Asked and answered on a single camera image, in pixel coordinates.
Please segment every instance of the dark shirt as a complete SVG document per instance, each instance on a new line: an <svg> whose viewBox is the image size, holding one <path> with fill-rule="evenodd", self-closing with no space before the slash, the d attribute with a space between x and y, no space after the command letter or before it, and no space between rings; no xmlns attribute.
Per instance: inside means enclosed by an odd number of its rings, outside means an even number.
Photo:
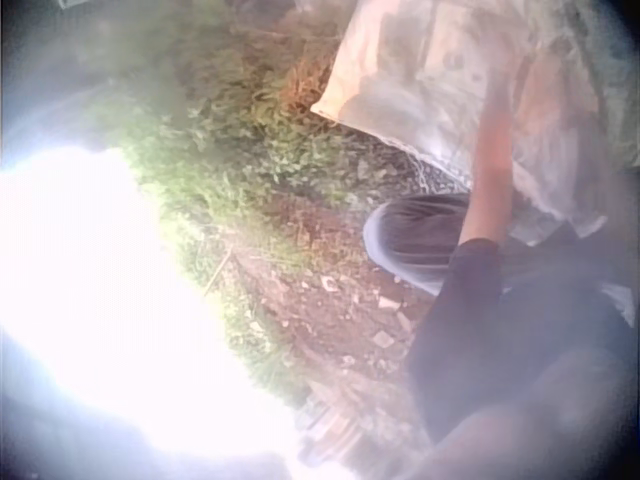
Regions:
<svg viewBox="0 0 640 480"><path fill-rule="evenodd" d="M637 337L595 282L541 271L503 293L498 246L476 239L451 258L407 358L430 438L515 398L562 354L605 349L636 368Z"/></svg>

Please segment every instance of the small rock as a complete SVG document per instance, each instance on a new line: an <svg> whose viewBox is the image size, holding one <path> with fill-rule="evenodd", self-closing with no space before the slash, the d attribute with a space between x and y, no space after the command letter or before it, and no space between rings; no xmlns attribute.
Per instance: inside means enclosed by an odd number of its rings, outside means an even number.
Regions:
<svg viewBox="0 0 640 480"><path fill-rule="evenodd" d="M413 330L411 327L411 320L409 320L409 318L402 312L396 313L396 317L398 317L398 322L400 322L402 329L407 333L411 333Z"/></svg>
<svg viewBox="0 0 640 480"><path fill-rule="evenodd" d="M378 345L380 348L389 348L395 343L395 340L387 332L385 332L384 330L380 330L373 337L373 343Z"/></svg>
<svg viewBox="0 0 640 480"><path fill-rule="evenodd" d="M369 171L370 171L369 164L363 159L358 160L358 167L356 170L356 175L358 177L358 180L366 179L367 176L369 175Z"/></svg>
<svg viewBox="0 0 640 480"><path fill-rule="evenodd" d="M254 332L264 332L264 329L262 328L262 326L258 322L251 322L249 324L249 328L251 330L253 330Z"/></svg>
<svg viewBox="0 0 640 480"><path fill-rule="evenodd" d="M347 366L347 367L351 367L353 365L355 365L356 363L356 359L353 358L351 355L345 355L344 357L342 357L342 362Z"/></svg>
<svg viewBox="0 0 640 480"><path fill-rule="evenodd" d="M395 312L399 310L401 306L402 304L400 302L396 302L382 295L378 298L378 308L380 309L393 310Z"/></svg>
<svg viewBox="0 0 640 480"><path fill-rule="evenodd" d="M323 275L322 277L320 277L320 281L322 282L322 286L327 292L333 293L338 291L338 284L333 279L333 277Z"/></svg>

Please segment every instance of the plastic bag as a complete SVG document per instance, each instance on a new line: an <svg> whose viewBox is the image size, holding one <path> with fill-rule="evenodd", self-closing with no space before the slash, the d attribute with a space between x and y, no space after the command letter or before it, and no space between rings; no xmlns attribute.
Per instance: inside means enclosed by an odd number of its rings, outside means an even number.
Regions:
<svg viewBox="0 0 640 480"><path fill-rule="evenodd" d="M535 244L564 221L586 234L603 219L592 201L597 195L577 189L597 188L592 173L599 170L591 160L605 158L580 159L594 138L603 145L606 138L565 3L361 0L312 110L395 145L469 188L488 72L469 30L476 9L489 11L521 59L512 92L514 183L533 213L516 219L513 234ZM584 124L590 126L587 143ZM588 175L581 170L585 163Z"/></svg>

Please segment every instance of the black sleeve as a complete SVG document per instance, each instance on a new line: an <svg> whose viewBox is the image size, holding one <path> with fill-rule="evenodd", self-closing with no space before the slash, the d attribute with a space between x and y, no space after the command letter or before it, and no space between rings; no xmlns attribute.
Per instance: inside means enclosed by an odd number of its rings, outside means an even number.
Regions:
<svg viewBox="0 0 640 480"><path fill-rule="evenodd" d="M433 441L489 401L491 324L501 291L498 245L473 239L458 246L407 356L416 406Z"/></svg>

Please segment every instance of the gray pants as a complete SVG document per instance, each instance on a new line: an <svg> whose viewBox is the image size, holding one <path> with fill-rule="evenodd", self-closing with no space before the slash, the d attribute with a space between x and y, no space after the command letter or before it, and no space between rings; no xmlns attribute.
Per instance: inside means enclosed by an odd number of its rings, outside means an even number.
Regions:
<svg viewBox="0 0 640 480"><path fill-rule="evenodd" d="M404 281L438 295L458 245L467 194L415 195L375 210L364 227L371 260ZM502 248L505 288L545 272L579 281L615 281L612 246L597 232L580 239L563 226L535 247L509 238Z"/></svg>

